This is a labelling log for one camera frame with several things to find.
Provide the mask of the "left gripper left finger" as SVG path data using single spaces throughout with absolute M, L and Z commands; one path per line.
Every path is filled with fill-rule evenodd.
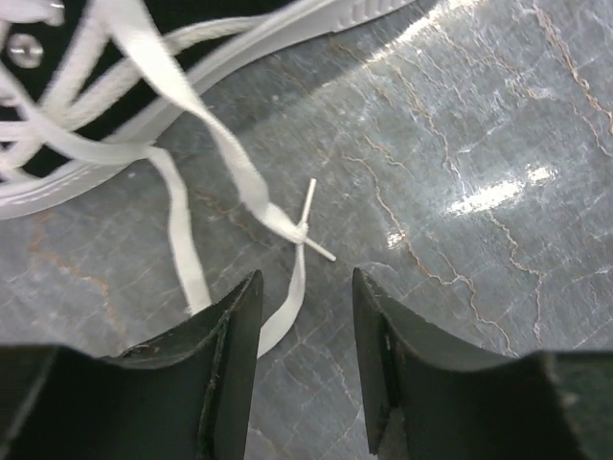
M 5 459 L 240 459 L 260 339 L 263 278 L 126 350 L 1 350 Z

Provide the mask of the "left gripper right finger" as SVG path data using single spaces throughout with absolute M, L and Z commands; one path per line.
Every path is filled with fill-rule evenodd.
M 608 459 L 612 354 L 499 355 L 403 306 L 366 272 L 352 310 L 368 447 L 395 413 L 404 459 Z

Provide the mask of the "black white sneaker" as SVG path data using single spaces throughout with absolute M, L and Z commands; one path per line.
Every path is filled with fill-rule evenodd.
M 241 67 L 356 27 L 398 1 L 5 1 L 1 5 L 1 216 L 57 206 L 147 160 L 165 182 L 168 235 L 189 313 L 211 296 L 193 242 L 186 184 L 156 144 L 182 113 L 210 132 L 244 207 L 295 246 L 284 302 L 259 354 L 293 326 L 306 295 L 308 218 L 291 219 L 235 134 L 202 102 Z

